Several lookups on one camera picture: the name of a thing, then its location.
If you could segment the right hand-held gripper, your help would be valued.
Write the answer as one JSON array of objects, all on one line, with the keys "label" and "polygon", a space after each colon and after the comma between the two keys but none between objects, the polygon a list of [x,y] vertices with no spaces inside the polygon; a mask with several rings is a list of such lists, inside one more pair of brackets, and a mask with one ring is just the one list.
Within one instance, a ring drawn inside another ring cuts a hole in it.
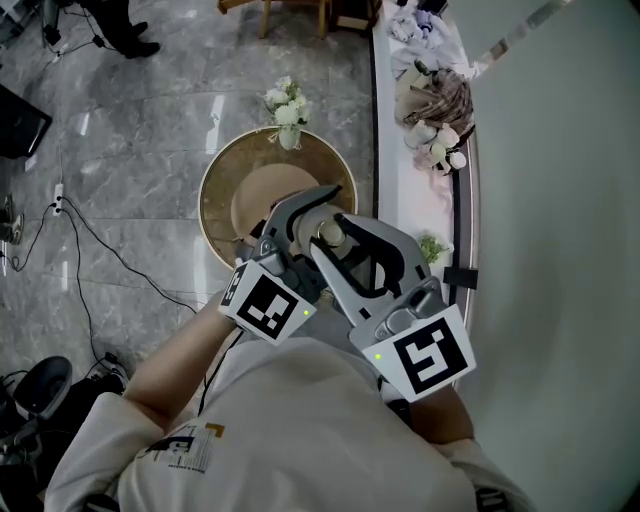
[{"label": "right hand-held gripper", "polygon": [[[365,359],[410,403],[473,371],[475,356],[460,310],[442,300],[440,281],[430,276],[417,241],[378,219],[339,213],[334,220],[354,241],[344,261],[316,238],[311,259],[354,327],[349,340]],[[378,291],[351,273],[352,260],[367,259],[384,271]]]}]

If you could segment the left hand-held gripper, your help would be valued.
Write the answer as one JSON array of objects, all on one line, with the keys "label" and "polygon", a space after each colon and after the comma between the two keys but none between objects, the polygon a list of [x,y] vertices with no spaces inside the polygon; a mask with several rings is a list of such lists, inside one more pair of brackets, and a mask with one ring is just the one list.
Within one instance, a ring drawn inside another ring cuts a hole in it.
[{"label": "left hand-held gripper", "polygon": [[341,190],[340,185],[308,188],[272,208],[256,244],[242,245],[229,265],[233,272],[220,313],[274,346],[316,313],[327,283],[309,259],[310,242],[320,240],[344,261],[344,233],[334,218],[341,209],[331,204]]}]

